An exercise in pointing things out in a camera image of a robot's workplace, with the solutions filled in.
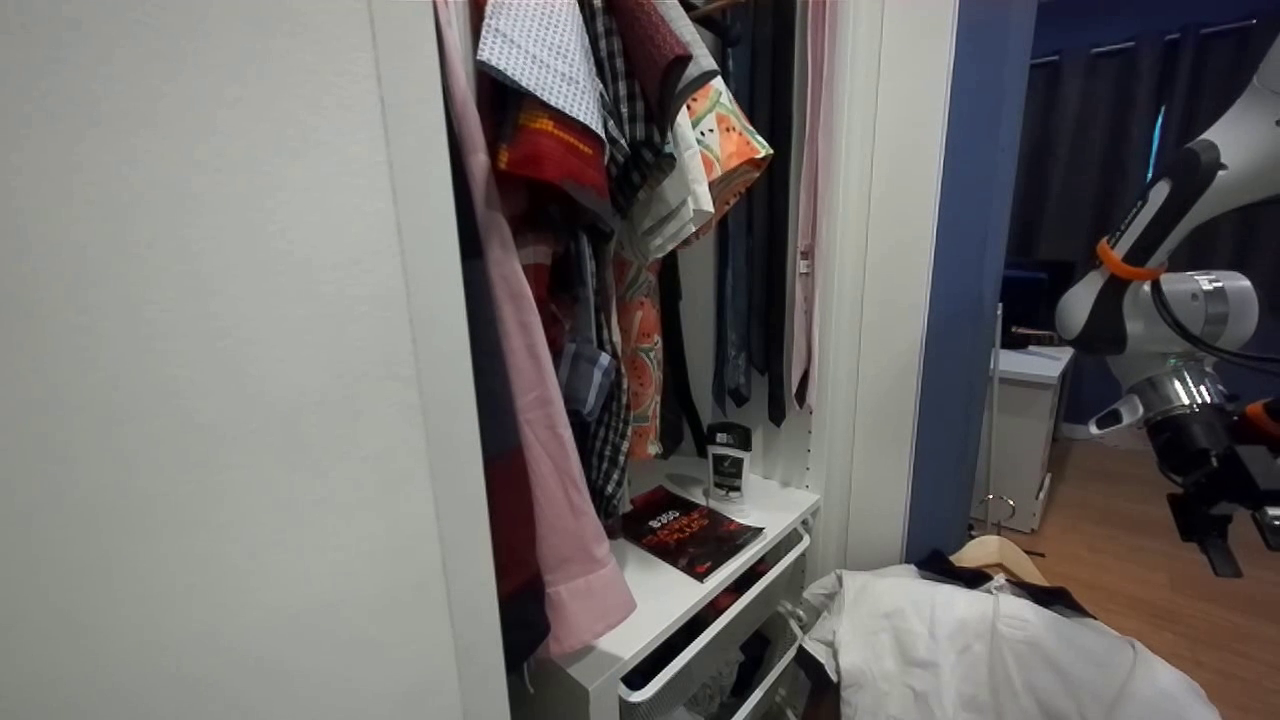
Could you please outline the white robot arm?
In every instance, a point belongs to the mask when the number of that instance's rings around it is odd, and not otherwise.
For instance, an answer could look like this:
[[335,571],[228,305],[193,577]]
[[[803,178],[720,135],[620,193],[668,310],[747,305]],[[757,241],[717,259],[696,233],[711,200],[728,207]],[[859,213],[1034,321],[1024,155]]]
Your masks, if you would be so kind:
[[1234,506],[1261,512],[1234,438],[1219,358],[1244,358],[1261,295],[1244,270],[1171,270],[1171,253],[1207,219],[1280,193],[1280,74],[1261,69],[1234,107],[1190,141],[1114,236],[1095,263],[1056,299],[1056,336],[1105,355],[1123,397],[1120,423],[1142,420],[1178,533],[1206,554],[1230,549]]

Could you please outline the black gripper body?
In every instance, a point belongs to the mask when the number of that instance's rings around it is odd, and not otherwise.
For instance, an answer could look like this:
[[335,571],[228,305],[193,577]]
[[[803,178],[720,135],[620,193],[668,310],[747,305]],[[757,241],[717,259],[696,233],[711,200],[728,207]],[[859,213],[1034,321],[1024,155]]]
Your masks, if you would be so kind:
[[1230,543],[1230,518],[1249,506],[1264,543],[1278,543],[1278,437],[1244,412],[1216,408],[1164,416],[1156,423],[1156,465],[1178,485],[1169,495],[1178,533],[1201,549]]

